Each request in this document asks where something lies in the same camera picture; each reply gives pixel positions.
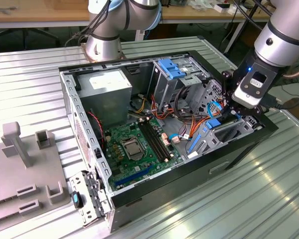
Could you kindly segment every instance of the yellow cable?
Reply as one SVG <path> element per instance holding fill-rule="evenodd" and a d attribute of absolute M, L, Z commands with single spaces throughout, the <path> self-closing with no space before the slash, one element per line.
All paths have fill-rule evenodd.
<path fill-rule="evenodd" d="M 143 103 L 142 103 L 141 108 L 138 111 L 136 111 L 135 113 L 138 114 L 138 113 L 142 112 L 144 110 L 144 106 L 145 106 L 145 98 L 143 99 Z"/>

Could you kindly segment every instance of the red cable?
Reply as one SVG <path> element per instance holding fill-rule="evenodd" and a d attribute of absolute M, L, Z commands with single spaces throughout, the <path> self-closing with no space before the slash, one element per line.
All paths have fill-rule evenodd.
<path fill-rule="evenodd" d="M 96 118 L 96 116 L 94 114 L 92 114 L 91 112 L 88 112 L 95 120 L 96 122 L 99 124 L 99 127 L 100 127 L 100 131 L 101 131 L 101 137 L 102 137 L 102 148 L 103 148 L 103 144 L 104 144 L 104 139 L 103 139 L 103 130 L 102 130 L 102 127 L 101 127 L 101 123 L 99 122 L 99 119 Z"/>

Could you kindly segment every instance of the workbench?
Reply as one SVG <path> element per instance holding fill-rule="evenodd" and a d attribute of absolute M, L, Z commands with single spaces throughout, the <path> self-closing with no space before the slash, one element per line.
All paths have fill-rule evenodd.
<path fill-rule="evenodd" d="M 197 37 L 126 42 L 122 48 L 128 58 L 197 50 L 220 72 L 236 68 Z M 80 47 L 0 53 L 0 129 L 18 121 L 21 137 L 51 130 L 67 180 L 86 168 L 66 116 L 58 67 L 83 63 Z M 267 116 L 279 130 L 239 165 L 112 235 L 104 220 L 82 228 L 71 202 L 1 231 L 0 239 L 299 237 L 299 121 L 288 112 Z"/>

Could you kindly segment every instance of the motherboard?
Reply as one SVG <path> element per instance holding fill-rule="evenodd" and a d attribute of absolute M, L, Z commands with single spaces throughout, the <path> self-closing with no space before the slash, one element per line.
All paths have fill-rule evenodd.
<path fill-rule="evenodd" d="M 113 127 L 105 131 L 105 136 L 113 191 L 183 162 L 156 119 Z"/>

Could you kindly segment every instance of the green circuit board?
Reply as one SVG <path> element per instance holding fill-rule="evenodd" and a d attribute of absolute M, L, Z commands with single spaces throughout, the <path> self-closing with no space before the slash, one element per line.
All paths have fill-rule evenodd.
<path fill-rule="evenodd" d="M 149 124 L 156 132 L 157 138 L 163 142 L 161 134 L 164 132 L 157 120 L 151 119 Z M 183 162 L 172 145 L 164 145 L 171 155 L 170 159 L 163 161 L 159 159 L 142 133 L 138 122 L 110 128 L 105 131 L 105 135 L 107 135 L 106 159 L 112 171 L 109 183 L 113 191 Z"/>

